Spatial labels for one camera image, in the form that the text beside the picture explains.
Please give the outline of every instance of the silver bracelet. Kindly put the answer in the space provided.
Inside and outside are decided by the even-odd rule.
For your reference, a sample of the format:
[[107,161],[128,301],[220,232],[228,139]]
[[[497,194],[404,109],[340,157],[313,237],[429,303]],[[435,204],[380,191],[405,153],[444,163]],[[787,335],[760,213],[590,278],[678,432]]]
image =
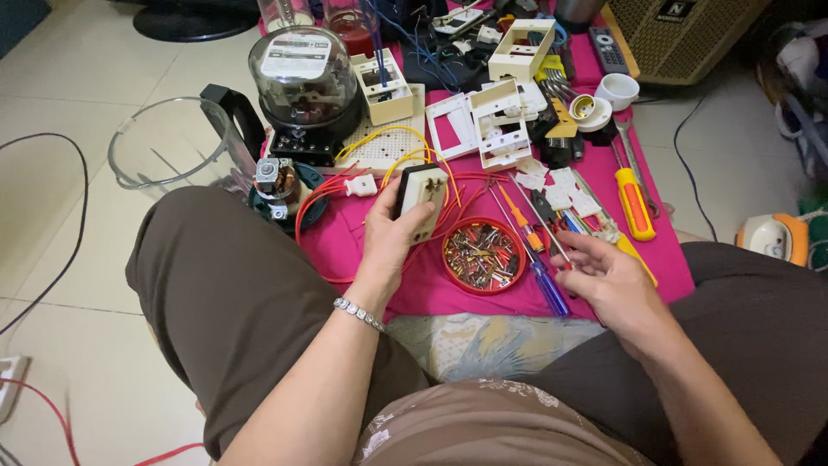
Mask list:
[[385,326],[379,319],[375,318],[372,314],[368,313],[365,309],[360,308],[354,303],[348,301],[345,298],[337,298],[334,300],[334,307],[344,309],[346,313],[351,314],[352,316],[356,316],[356,318],[360,320],[364,320],[365,323],[370,324],[372,327],[376,328],[380,332],[385,332]]

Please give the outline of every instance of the person's left hand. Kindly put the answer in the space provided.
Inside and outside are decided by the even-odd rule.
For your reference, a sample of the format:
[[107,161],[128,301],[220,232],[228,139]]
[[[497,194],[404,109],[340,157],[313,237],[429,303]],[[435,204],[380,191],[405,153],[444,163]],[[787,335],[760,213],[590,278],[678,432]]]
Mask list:
[[382,295],[381,300],[385,303],[400,287],[402,263],[408,255],[414,232],[435,209],[434,202],[417,204],[392,221],[391,210],[399,187],[399,177],[388,183],[365,216],[363,258],[352,285],[372,288],[374,293]]

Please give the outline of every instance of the power strip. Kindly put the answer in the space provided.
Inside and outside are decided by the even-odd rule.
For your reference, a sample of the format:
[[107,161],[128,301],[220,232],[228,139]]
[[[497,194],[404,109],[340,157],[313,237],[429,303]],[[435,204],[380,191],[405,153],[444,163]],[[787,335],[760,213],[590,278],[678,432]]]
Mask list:
[[[22,381],[26,374],[31,358],[28,356],[4,357],[0,359],[0,378]],[[12,407],[17,399],[20,386],[15,383],[3,382],[0,386],[0,424],[6,422],[12,413]]]
[[436,163],[408,167],[402,171],[402,180],[400,180],[400,189],[397,191],[397,202],[394,204],[392,219],[396,220],[423,202],[432,201],[435,207],[426,223],[420,230],[414,232],[412,244],[427,241],[434,233],[437,217],[443,208],[448,180],[449,175]]

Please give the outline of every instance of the label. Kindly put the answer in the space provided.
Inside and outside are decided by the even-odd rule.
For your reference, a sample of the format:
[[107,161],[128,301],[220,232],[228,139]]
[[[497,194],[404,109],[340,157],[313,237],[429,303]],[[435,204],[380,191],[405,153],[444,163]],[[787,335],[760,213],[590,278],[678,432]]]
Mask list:
[[281,34],[267,46],[259,69],[271,78],[287,76],[312,80],[325,70],[330,48],[330,39],[325,36]]
[[696,2],[685,2],[680,0],[667,0],[658,10],[656,21],[664,22],[684,22],[685,18],[690,15],[690,11],[696,5]]

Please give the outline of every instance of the hand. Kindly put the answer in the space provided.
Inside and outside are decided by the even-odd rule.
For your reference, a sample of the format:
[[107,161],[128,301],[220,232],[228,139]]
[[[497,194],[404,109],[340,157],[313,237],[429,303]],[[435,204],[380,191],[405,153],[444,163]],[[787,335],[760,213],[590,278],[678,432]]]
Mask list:
[[[576,249],[567,255],[578,270],[559,272],[555,280],[592,305],[630,356],[641,361],[686,339],[638,259],[592,236],[561,231],[556,237]],[[561,255],[551,262],[556,267],[565,263]]]
[[371,299],[374,302],[356,304],[380,313],[400,287],[402,263],[408,255],[414,232],[426,222],[435,209],[434,202],[417,204],[405,215],[392,221],[391,210],[397,200],[399,187],[399,177],[388,183],[365,216],[363,258],[351,286],[352,289],[371,289],[369,294],[377,296],[363,299]]

